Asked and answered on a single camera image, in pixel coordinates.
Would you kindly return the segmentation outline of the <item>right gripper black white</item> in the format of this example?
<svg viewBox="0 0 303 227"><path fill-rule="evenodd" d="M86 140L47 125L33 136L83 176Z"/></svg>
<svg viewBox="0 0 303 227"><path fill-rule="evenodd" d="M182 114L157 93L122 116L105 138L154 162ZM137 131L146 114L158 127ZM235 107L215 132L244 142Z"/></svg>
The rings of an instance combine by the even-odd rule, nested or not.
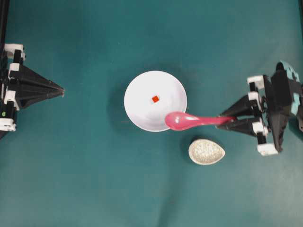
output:
<svg viewBox="0 0 303 227"><path fill-rule="evenodd" d="M217 125L216 128L235 131L256 137L258 133L267 136L272 132L273 143L261 142L257 150L261 155L275 155L282 151L283 134L290 118L296 117L303 122L303 86L294 71L277 70L268 80L265 75L252 76L247 83L253 88L264 89L267 109L267 127L262 118L261 100L258 93L248 93L228 109L219 114L220 117L240 117L253 115L255 118L231 121Z"/></svg>

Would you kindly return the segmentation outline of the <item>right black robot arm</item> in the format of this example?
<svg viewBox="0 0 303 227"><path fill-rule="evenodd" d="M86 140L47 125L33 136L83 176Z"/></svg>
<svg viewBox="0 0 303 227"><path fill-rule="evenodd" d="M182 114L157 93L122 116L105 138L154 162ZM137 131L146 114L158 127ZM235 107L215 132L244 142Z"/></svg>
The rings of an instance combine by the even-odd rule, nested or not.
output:
<svg viewBox="0 0 303 227"><path fill-rule="evenodd" d="M233 120L218 129L236 131L258 139L262 156L282 152L283 134L289 119L303 124L303 86L298 73L285 61L276 65L272 77L247 78L250 92L220 114Z"/></svg>

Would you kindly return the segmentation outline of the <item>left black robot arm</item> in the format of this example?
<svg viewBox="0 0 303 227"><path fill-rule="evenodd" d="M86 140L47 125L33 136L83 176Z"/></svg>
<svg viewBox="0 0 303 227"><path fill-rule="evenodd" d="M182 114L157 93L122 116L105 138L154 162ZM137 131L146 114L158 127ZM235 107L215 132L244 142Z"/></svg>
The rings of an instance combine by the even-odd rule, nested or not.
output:
<svg viewBox="0 0 303 227"><path fill-rule="evenodd" d="M17 128L18 111L64 96L64 88L24 66L22 44L5 43L9 1L0 2L0 137Z"/></svg>

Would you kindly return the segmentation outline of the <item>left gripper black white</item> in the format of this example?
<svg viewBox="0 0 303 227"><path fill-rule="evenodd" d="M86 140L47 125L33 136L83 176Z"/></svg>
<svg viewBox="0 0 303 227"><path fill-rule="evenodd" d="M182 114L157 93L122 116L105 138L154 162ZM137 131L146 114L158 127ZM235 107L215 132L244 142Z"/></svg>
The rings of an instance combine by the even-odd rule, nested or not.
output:
<svg viewBox="0 0 303 227"><path fill-rule="evenodd" d="M15 131L17 114L35 103L64 96L64 88L23 65L21 44L4 44L0 55L0 130Z"/></svg>

